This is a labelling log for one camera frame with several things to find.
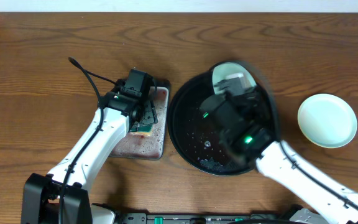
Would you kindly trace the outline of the mint green plate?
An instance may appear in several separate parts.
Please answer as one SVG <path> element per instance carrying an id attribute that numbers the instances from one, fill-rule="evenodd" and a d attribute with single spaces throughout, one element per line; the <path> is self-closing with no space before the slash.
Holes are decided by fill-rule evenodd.
<path id="1" fill-rule="evenodd" d="M 297 113 L 303 135 L 324 148 L 349 144 L 357 133 L 357 117 L 350 105 L 338 96 L 320 93 L 305 99 Z"/>
<path id="2" fill-rule="evenodd" d="M 224 91 L 218 88 L 218 83 L 221 80 L 225 79 L 228 75 L 234 73 L 244 74 L 247 82 L 246 90 L 253 89 L 254 87 L 256 87 L 257 84 L 254 78 L 243 65 L 240 65 L 239 63 L 235 63 L 235 62 L 224 62 L 215 66 L 212 70 L 212 84 L 213 84 L 214 93 L 216 95 L 224 93 Z"/>

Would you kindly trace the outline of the green scrub sponge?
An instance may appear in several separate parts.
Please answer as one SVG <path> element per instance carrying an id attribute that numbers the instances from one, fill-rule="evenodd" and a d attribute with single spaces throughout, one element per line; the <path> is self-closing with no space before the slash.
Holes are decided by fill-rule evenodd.
<path id="1" fill-rule="evenodd" d="M 137 126 L 134 125 L 129 133 L 133 135 L 143 135 L 143 136 L 150 136 L 152 134 L 153 124 L 148 124 L 145 126 Z"/>

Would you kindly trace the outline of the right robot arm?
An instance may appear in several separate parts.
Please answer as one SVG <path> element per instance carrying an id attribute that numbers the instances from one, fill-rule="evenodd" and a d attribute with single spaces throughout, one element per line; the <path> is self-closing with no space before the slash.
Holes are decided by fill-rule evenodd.
<path id="1" fill-rule="evenodd" d="M 267 90 L 215 84 L 214 91 L 200 111 L 235 161 L 283 185 L 328 223 L 358 223 L 358 193 L 310 164 L 282 139 L 275 100 Z"/>

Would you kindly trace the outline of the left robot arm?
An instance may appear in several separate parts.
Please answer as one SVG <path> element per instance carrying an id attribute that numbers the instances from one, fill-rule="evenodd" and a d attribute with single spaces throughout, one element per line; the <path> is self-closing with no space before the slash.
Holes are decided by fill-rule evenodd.
<path id="1" fill-rule="evenodd" d="M 89 191 L 111 155 L 160 159 L 169 90 L 112 90 L 100 98 L 92 122 L 72 150 L 47 175 L 24 184 L 22 223 L 114 223 L 106 205 L 90 203 Z"/>

